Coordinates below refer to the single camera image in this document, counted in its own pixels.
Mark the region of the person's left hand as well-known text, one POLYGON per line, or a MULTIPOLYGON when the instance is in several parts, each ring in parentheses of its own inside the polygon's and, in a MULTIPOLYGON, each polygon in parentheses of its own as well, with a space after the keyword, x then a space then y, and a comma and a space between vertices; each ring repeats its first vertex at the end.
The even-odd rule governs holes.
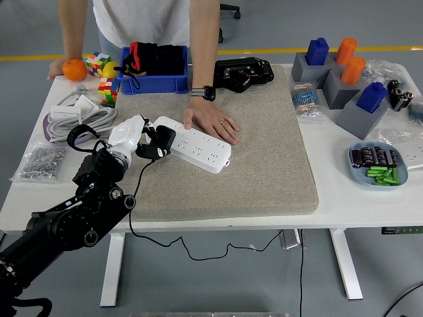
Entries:
POLYGON ((183 111, 183 124, 186 130, 192 129, 196 122, 208 135, 237 145, 240 130, 237 122, 214 102, 194 96, 183 111))

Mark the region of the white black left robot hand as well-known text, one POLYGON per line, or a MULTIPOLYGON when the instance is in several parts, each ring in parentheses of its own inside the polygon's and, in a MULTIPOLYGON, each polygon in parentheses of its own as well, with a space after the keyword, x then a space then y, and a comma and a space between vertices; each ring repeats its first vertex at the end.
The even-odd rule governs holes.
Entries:
POLYGON ((149 119, 135 115, 113 128, 108 152, 127 166, 131 164, 132 153, 159 160, 171 153, 175 137, 175 130, 164 125, 154 127, 149 119))

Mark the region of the person's right hand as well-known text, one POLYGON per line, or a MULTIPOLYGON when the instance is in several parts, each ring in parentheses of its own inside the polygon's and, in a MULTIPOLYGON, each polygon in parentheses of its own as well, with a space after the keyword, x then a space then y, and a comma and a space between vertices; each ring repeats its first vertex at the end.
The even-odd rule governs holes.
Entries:
POLYGON ((51 81, 57 76, 63 75, 63 65, 69 58, 67 56, 61 56, 50 63, 47 80, 51 81))

